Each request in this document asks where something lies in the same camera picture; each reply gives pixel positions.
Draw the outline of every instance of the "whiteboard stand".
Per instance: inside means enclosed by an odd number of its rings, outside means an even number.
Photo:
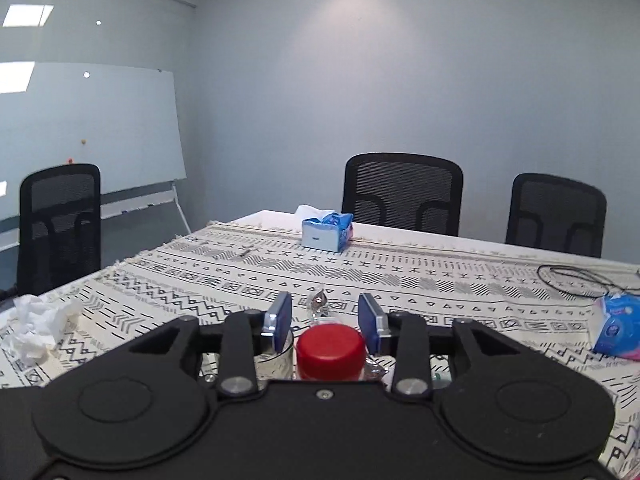
[[[151,193],[143,196],[135,196],[133,198],[127,198],[125,200],[119,200],[117,202],[111,202],[109,204],[103,204],[100,206],[100,217],[102,220],[107,218],[113,218],[114,216],[123,215],[131,211],[139,211],[141,209],[147,209],[155,205],[171,204],[175,203],[175,206],[180,213],[180,218],[184,227],[187,229],[188,234],[191,234],[191,228],[189,223],[180,207],[178,201],[178,191],[175,189],[175,181],[171,184],[171,189],[166,191],[160,191],[158,193]],[[5,231],[0,233],[0,253],[12,247],[18,246],[19,230],[12,229],[11,231]]]

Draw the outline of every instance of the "crumpled white paper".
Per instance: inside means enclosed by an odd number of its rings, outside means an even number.
[[[21,296],[14,301],[15,315],[8,324],[10,333],[0,346],[27,366],[33,366],[62,338],[66,321],[79,314],[78,301],[43,301],[37,296]]]
[[[300,219],[300,222],[308,218],[317,218],[322,220],[325,216],[335,213],[333,209],[316,209],[310,205],[299,205],[293,216]]]

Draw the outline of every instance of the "blue tissue pack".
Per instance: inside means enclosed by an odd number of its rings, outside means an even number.
[[[604,296],[594,304],[588,323],[594,352],[640,361],[640,298]]]
[[[331,213],[322,218],[302,221],[303,247],[319,251],[339,253],[348,245],[353,235],[353,214]]]

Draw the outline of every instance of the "whiteboard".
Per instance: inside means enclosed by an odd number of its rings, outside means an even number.
[[[26,176],[70,158],[100,168],[103,194],[185,178],[174,75],[36,63],[26,91],[0,94],[0,219],[18,214]]]

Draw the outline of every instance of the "screw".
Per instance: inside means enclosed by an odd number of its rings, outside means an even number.
[[[246,377],[229,377],[222,381],[220,389],[229,395],[244,395],[251,391],[254,384]]]
[[[426,382],[415,377],[399,380],[396,384],[396,390],[403,395],[421,395],[428,389]]]
[[[320,400],[329,400],[334,396],[334,393],[331,390],[318,390],[316,392],[316,397]]]

